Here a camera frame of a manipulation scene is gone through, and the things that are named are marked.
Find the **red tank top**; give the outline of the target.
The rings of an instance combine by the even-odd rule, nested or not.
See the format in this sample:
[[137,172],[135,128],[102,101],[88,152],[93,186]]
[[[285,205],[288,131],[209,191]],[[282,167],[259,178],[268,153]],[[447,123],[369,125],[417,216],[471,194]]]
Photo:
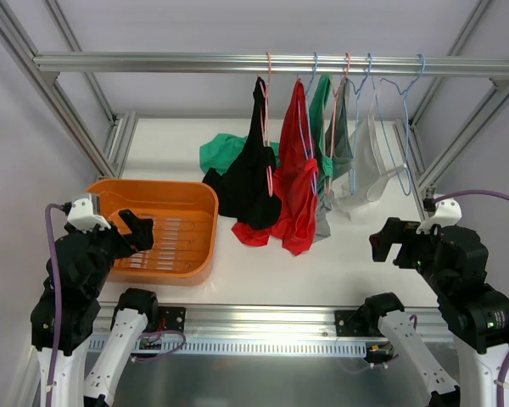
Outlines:
[[305,88],[298,79],[283,119],[279,165],[273,175],[274,193],[282,203],[281,214],[273,226],[258,231],[237,222],[232,231],[241,243],[262,247],[267,245],[270,237],[275,237],[293,255],[310,249],[315,238],[318,202],[318,164],[313,149]]

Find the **blue hanger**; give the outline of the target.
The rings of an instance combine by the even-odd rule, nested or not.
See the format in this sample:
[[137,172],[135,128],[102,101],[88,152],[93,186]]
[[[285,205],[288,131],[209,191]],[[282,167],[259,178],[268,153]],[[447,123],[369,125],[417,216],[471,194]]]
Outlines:
[[[355,131],[353,133],[353,143],[352,143],[352,159],[355,160],[356,158],[356,150],[357,150],[357,140],[359,135],[359,116],[360,116],[360,108],[359,108],[359,102],[361,98],[361,94],[363,91],[363,87],[365,86],[366,80],[371,74],[372,70],[372,54],[368,53],[366,56],[368,66],[366,69],[366,73],[363,76],[363,79],[360,82],[359,86],[355,86],[353,82],[351,84],[353,85],[353,91],[355,94]],[[356,192],[356,170],[355,166],[352,165],[351,172],[350,172],[350,194],[354,195]]]
[[[417,81],[423,77],[425,69],[426,69],[425,55],[422,53],[419,53],[417,55],[417,57],[421,63],[421,68],[416,73],[415,77],[409,82],[409,84],[404,89],[401,89],[400,86],[395,81],[387,79],[386,77],[379,78],[380,84],[382,84],[383,82],[386,82],[386,83],[392,85],[395,88],[396,92],[402,97],[402,105],[403,105],[403,109],[404,109],[406,123],[409,123],[409,118],[410,118],[409,109],[407,106],[407,98],[410,94],[411,89],[414,87],[414,85],[417,83]],[[404,157],[404,162],[403,162],[403,170],[398,171],[398,167],[395,164],[395,162],[393,161],[395,175],[397,176],[401,191],[404,193],[405,196],[410,196],[412,193],[412,189],[413,189],[412,174],[411,174],[411,170],[407,164],[407,161],[409,158],[410,134],[411,134],[411,131],[406,129],[406,147],[405,147],[405,151],[404,151],[405,157]]]
[[301,136],[302,146],[303,146],[304,153],[305,153],[305,158],[307,160],[311,160],[311,159],[315,159],[316,158],[315,146],[314,146],[313,136],[312,136],[311,128],[310,128],[309,96],[310,96],[310,89],[311,89],[312,83],[313,83],[313,81],[315,79],[315,76],[316,76],[317,68],[318,68],[318,53],[314,52],[314,64],[313,64],[313,68],[312,68],[312,71],[311,71],[311,77],[309,79],[308,84],[306,86],[304,86],[304,91],[305,91],[305,118],[306,118],[306,122],[307,122],[307,136],[306,137],[304,136],[304,127],[302,125],[302,122],[301,122],[301,120],[299,120],[300,136]]

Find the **green tank top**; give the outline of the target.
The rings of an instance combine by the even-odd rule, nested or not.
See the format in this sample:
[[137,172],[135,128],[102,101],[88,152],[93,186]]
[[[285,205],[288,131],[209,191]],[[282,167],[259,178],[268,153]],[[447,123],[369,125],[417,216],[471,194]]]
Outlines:
[[[316,160],[319,165],[318,190],[323,194],[324,180],[331,177],[332,181],[339,178],[338,170],[334,168],[333,159],[337,158],[334,152],[333,159],[329,159],[322,153],[323,138],[330,140],[330,129],[324,134],[324,112],[331,91],[331,76],[321,75],[315,94],[309,103],[310,128],[316,147]],[[229,133],[218,133],[210,142],[199,148],[199,167],[205,174],[210,168],[214,168],[218,174],[224,174],[231,163],[241,153],[247,137],[238,137]]]

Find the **black tank top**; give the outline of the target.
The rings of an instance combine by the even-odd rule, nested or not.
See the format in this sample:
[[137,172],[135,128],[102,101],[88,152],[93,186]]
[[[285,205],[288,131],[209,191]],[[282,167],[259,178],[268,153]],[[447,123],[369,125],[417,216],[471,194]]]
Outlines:
[[211,187],[219,200],[219,214],[235,218],[253,230],[272,227],[278,220],[282,202],[269,191],[268,174],[275,172],[274,150],[263,143],[263,119],[266,117],[266,83],[256,80],[254,107],[249,134],[238,156],[219,174],[210,168],[203,183]]

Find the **pink hanger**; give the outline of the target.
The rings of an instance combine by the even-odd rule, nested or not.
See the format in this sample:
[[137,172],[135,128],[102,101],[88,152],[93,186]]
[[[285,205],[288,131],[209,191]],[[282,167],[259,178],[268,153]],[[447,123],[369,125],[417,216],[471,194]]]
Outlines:
[[[260,125],[262,131],[262,144],[264,147],[271,147],[271,140],[269,136],[269,88],[271,84],[271,53],[266,51],[267,57],[267,81],[266,84],[261,87],[261,92],[264,100],[264,112],[260,114]],[[266,180],[267,180],[267,188],[268,195],[270,197],[273,196],[273,179],[272,179],[272,169],[269,164],[266,168]]]
[[325,156],[327,156],[329,159],[333,159],[334,151],[335,151],[335,135],[336,135],[336,122],[337,122],[337,105],[340,93],[342,89],[344,88],[344,85],[346,84],[346,81],[348,79],[348,75],[350,72],[350,54],[348,52],[345,53],[345,60],[346,60],[346,67],[344,68],[344,73],[340,76],[340,82],[337,88],[334,88],[333,85],[331,85],[331,90],[333,94],[333,112],[332,117],[330,120],[330,140],[327,141],[326,138],[323,138],[324,144],[323,144],[323,153]]

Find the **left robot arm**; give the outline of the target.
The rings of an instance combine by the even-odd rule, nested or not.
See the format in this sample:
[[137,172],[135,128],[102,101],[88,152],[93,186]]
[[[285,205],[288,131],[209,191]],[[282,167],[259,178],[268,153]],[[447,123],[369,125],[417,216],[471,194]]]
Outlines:
[[111,406],[136,341],[159,324],[154,292],[129,288],[115,306],[111,332],[90,371],[85,370],[93,326],[101,310],[98,297],[115,262],[149,251],[154,222],[129,209],[119,216],[128,228],[66,226],[55,238],[51,210],[45,222],[50,258],[44,291],[31,312],[31,344],[37,351],[43,406]]

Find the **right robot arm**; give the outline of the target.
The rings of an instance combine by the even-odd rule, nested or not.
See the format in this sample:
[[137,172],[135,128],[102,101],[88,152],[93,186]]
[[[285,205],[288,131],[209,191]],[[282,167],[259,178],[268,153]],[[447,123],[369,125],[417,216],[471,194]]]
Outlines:
[[400,245],[394,265],[415,270],[432,288],[453,336],[459,363],[454,380],[427,348],[394,293],[365,299],[356,315],[370,335],[383,335],[406,368],[406,380],[426,406],[503,406],[509,402],[509,298],[485,279],[488,249],[477,232],[390,217],[369,242],[384,262]]

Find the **white tank top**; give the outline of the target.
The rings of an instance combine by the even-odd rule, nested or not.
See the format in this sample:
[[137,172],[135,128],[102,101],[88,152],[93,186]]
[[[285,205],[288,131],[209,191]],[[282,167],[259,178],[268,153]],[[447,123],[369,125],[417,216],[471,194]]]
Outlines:
[[406,173],[407,165],[397,163],[391,157],[391,167],[384,163],[379,147],[376,120],[380,118],[378,99],[382,91],[379,81],[372,83],[373,94],[366,116],[350,136],[354,158],[350,168],[349,181],[334,193],[333,208],[349,220],[360,220],[380,204],[389,180]]

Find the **grey tank top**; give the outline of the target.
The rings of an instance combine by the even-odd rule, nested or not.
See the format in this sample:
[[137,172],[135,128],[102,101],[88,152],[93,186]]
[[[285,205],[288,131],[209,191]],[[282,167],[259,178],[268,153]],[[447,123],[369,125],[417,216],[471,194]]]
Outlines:
[[[349,85],[344,86],[340,93],[337,105],[337,122],[336,122],[335,151],[334,151],[337,153],[337,158],[333,159],[333,163],[334,168],[338,170],[339,178],[349,172],[352,161],[352,151],[349,141],[349,131],[346,112],[347,102],[349,100],[349,89],[350,89]],[[333,94],[331,90],[330,97],[327,101],[327,106],[324,112],[324,126],[323,126],[324,134],[328,133],[327,129],[330,126],[332,112],[333,112]],[[329,177],[324,180],[322,196],[319,195],[318,180],[317,180],[318,202],[315,211],[316,231],[314,237],[314,241],[316,243],[331,236],[330,225],[328,224],[327,221],[327,213],[332,210],[332,203],[334,201],[333,184],[336,182],[337,179],[332,181],[332,178]]]

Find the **orange plastic basket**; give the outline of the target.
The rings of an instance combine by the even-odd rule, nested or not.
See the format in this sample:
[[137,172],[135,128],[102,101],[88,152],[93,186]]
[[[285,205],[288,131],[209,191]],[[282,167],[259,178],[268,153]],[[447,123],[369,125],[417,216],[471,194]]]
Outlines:
[[149,251],[115,262],[111,282],[193,287],[203,283],[213,265],[218,198],[201,182],[104,179],[92,184],[101,214],[120,233],[128,228],[119,213],[129,209],[154,222]]

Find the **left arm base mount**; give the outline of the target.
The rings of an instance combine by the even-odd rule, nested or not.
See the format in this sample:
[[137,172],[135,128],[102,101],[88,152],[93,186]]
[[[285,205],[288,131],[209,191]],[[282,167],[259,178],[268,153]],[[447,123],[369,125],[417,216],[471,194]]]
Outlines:
[[186,313],[185,307],[160,306],[158,308],[157,327],[163,332],[184,332]]

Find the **aluminium hanging rail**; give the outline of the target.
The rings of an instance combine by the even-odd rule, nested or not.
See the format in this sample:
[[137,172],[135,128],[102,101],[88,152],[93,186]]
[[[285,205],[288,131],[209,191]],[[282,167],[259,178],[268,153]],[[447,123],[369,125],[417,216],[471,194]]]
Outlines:
[[320,54],[48,52],[33,58],[41,71],[83,73],[294,73],[509,78],[509,59],[377,57]]

